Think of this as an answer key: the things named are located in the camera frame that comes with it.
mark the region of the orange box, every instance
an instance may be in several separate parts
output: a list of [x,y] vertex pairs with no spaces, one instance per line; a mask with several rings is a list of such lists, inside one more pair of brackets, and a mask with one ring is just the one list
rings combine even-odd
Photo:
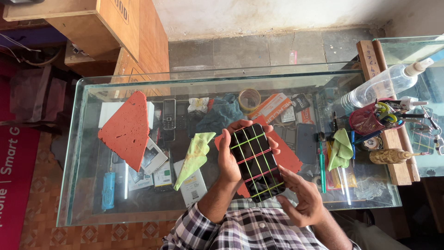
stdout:
[[290,99],[284,93],[273,94],[263,101],[258,108],[248,115],[251,120],[263,115],[267,124],[274,120],[286,108],[291,106]]

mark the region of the wooden glue bottle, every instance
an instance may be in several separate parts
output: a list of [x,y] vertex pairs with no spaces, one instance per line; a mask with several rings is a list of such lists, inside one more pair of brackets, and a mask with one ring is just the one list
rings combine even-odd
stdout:
[[370,160],[374,164],[403,163],[412,156],[426,155],[427,153],[410,153],[402,149],[381,149],[370,153]]

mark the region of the white wall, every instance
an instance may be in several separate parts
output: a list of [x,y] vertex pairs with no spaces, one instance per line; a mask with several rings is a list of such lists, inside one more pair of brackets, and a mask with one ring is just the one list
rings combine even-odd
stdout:
[[169,40],[384,24],[411,0],[153,0]]
[[418,0],[399,8],[385,26],[387,37],[444,33],[444,0]]

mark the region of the red foam sheet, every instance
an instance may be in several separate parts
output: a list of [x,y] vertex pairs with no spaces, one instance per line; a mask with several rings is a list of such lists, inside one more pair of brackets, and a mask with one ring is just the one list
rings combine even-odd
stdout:
[[[262,126],[268,125],[265,122],[264,116],[262,115],[254,119],[253,123],[259,123]],[[282,140],[282,138],[280,138],[274,130],[269,133],[266,133],[265,135],[271,137],[275,142],[279,144],[277,148],[281,150],[281,153],[278,155],[274,155],[274,159],[276,160],[277,164],[283,166],[286,169],[291,170],[293,173],[297,173],[299,170],[301,170],[302,162],[293,153],[293,151],[291,151],[291,149],[287,146],[284,140]],[[222,135],[214,139],[214,143],[216,144],[218,150],[219,150],[219,142],[222,138],[221,136]],[[238,189],[238,194],[243,195],[245,198],[250,196],[246,189],[245,183],[242,183],[242,186]]]
[[138,172],[149,132],[147,97],[136,91],[103,125],[97,137]]

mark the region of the glass table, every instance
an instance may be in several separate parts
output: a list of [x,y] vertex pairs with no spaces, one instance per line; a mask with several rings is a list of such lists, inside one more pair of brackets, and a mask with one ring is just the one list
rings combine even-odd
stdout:
[[[444,49],[444,36],[414,36],[378,38],[387,66],[394,64],[411,64],[426,59]],[[420,101],[428,101],[425,105],[428,114],[444,128],[444,60],[443,55],[435,55],[435,63],[418,76],[418,82],[411,88],[397,94],[401,97],[416,97]],[[414,112],[423,113],[421,109]],[[414,153],[429,152],[431,155],[415,157],[421,177],[444,176],[444,157],[435,151],[433,136],[428,133],[419,133],[411,130],[413,126],[420,126],[408,122],[406,129]]]
[[[326,112],[327,107],[331,107],[334,100],[364,82],[359,67],[358,62],[343,62],[90,77],[79,80],[57,226],[175,220],[186,209],[180,191],[163,191],[154,186],[130,191],[125,185],[125,180],[128,180],[125,170],[115,169],[111,170],[116,172],[114,207],[102,208],[104,175],[110,171],[110,166],[115,161],[111,150],[97,137],[102,103],[124,102],[135,90],[143,91],[147,101],[160,110],[165,99],[174,98],[178,103],[187,103],[189,98],[213,99],[222,98],[226,94],[238,95],[247,88],[257,90],[261,100],[276,93],[284,93],[288,97],[303,93],[311,106],[296,113],[297,120],[288,122],[285,126],[294,128],[297,122],[312,123],[317,126],[317,131],[324,131],[329,135],[332,114]],[[344,114],[344,110],[337,111],[338,117]],[[349,131],[346,119],[338,119],[337,123],[339,128],[345,127]],[[169,149],[172,162],[185,158],[191,140],[188,129],[176,129],[174,141],[159,140],[157,143],[160,148]],[[207,189],[219,175],[218,151],[214,140],[208,145],[210,151],[207,162],[200,168]],[[316,164],[302,165],[298,174],[317,183],[321,190],[317,154],[313,157],[316,158]],[[288,189],[284,195],[297,202],[296,195]],[[327,192],[321,196],[324,206],[329,210],[401,206],[397,187],[391,183],[387,166],[372,164],[369,161],[369,152],[361,147],[357,147],[354,168],[327,172]]]

